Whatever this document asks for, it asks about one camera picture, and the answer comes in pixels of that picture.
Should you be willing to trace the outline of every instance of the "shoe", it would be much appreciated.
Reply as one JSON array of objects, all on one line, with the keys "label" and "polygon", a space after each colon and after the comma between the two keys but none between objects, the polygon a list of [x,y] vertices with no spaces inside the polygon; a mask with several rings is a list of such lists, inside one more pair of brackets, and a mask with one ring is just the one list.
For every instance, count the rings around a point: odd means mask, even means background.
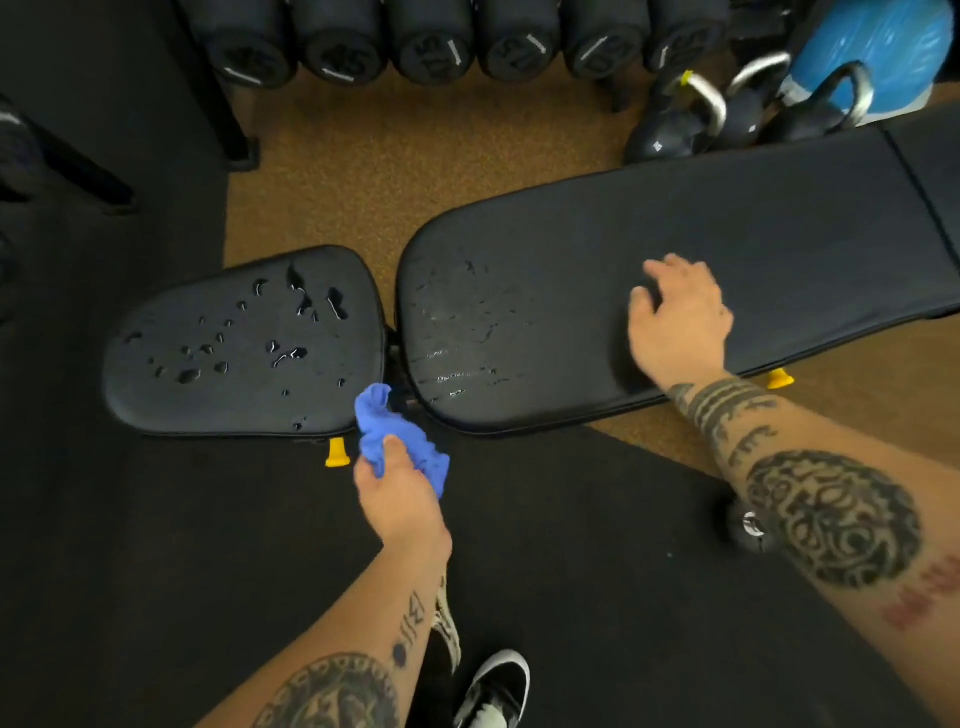
[{"label": "shoe", "polygon": [[477,671],[454,728],[516,728],[527,707],[530,666],[512,649],[497,652]]},{"label": "shoe", "polygon": [[437,608],[433,613],[433,629],[444,638],[446,648],[450,651],[450,664],[452,665],[450,673],[452,674],[460,666],[463,651],[460,649],[460,634],[457,632],[457,625],[453,623],[453,615],[450,614],[450,602],[446,599],[446,574],[444,574],[444,578],[440,582],[440,590],[437,592]]}]

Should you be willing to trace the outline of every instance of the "brown carpet floor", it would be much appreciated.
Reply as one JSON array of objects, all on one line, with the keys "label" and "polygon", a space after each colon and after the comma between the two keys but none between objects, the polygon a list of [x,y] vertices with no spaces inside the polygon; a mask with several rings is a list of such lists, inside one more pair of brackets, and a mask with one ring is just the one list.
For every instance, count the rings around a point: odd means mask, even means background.
[{"label": "brown carpet floor", "polygon": [[[637,98],[649,82],[637,71]],[[935,101],[950,97],[960,89],[940,87]],[[325,84],[301,70],[280,91],[239,94],[236,107],[260,136],[263,164],[230,180],[225,265],[343,245],[367,261],[388,319],[400,253],[420,226],[456,206],[613,169],[639,117],[639,107],[610,114],[609,100],[571,80],[561,62],[527,85],[497,84],[474,67],[439,89],[411,85],[393,69],[363,89]],[[920,322],[794,365],[797,383],[784,394],[960,467],[958,361],[960,316]],[[670,407],[595,426],[716,473],[696,433]]]}]

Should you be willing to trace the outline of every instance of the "blue towel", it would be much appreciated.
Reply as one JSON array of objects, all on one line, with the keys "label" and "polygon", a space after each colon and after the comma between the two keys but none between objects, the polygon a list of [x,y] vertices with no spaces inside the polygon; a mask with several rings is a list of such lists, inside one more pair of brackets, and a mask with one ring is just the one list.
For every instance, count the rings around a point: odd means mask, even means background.
[{"label": "blue towel", "polygon": [[407,446],[414,468],[426,475],[437,497],[444,494],[446,474],[450,470],[450,456],[437,452],[434,444],[426,439],[426,433],[413,423],[408,423],[396,412],[387,409],[387,384],[372,384],[361,394],[353,409],[357,425],[363,433],[360,452],[373,465],[373,473],[383,477],[383,438],[396,435]]}]

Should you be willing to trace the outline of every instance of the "forearm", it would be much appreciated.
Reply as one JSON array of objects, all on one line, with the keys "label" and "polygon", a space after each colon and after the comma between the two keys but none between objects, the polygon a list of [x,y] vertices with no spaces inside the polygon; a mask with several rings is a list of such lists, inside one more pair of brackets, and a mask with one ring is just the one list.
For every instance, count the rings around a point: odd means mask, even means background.
[{"label": "forearm", "polygon": [[960,720],[960,473],[722,370],[659,384],[824,597]]},{"label": "forearm", "polygon": [[384,546],[316,624],[198,728],[289,728],[296,716],[403,725],[449,555],[446,533]]}]

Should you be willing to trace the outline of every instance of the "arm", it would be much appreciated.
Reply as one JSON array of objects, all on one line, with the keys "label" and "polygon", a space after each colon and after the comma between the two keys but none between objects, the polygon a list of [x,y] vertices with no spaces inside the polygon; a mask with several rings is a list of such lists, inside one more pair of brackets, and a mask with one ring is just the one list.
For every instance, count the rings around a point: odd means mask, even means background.
[{"label": "arm", "polygon": [[631,297],[637,365],[823,597],[942,721],[960,721],[960,473],[732,376],[733,316],[707,266],[669,255],[644,270],[663,304]]},{"label": "arm", "polygon": [[407,719],[451,542],[430,483],[397,438],[381,480],[357,463],[360,503],[379,555],[316,624],[197,728],[365,725]]}]

